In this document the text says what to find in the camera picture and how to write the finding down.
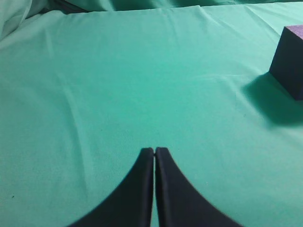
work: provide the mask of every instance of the green fabric surface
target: green fabric surface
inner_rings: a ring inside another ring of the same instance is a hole
[[[187,6],[214,6],[272,2],[296,2],[301,0],[58,0],[66,1],[88,11],[119,11]]]
[[[303,3],[64,15],[0,42],[0,220],[65,226],[143,147],[248,227],[303,223],[303,104],[267,73]],[[152,227],[157,227],[154,202]]]
[[[0,40],[13,32],[26,19],[39,13],[48,0],[1,0]]]

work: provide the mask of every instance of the black foam block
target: black foam block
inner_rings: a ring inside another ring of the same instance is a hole
[[[284,27],[269,72],[295,100],[303,100],[303,25]]]
[[[167,148],[156,150],[156,199],[160,227],[240,227],[189,183]]]
[[[117,188],[70,227],[149,227],[153,197],[153,150],[141,150]]]

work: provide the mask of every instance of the table surface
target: table surface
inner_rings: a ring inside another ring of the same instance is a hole
[[[303,103],[268,74],[303,3],[35,16],[0,42],[0,220],[72,223],[168,147],[248,227],[303,223]],[[157,227],[154,203],[152,227]]]

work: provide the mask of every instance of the green cloth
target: green cloth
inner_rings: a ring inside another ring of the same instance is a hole
[[[303,105],[267,73],[303,3],[25,20],[0,42],[0,220],[65,226],[143,147],[248,227],[303,223]],[[154,203],[152,227],[157,227]]]
[[[47,5],[48,0],[0,0],[0,40]]]
[[[88,11],[118,11],[136,9],[214,6],[247,3],[295,2],[302,0],[59,0]]]

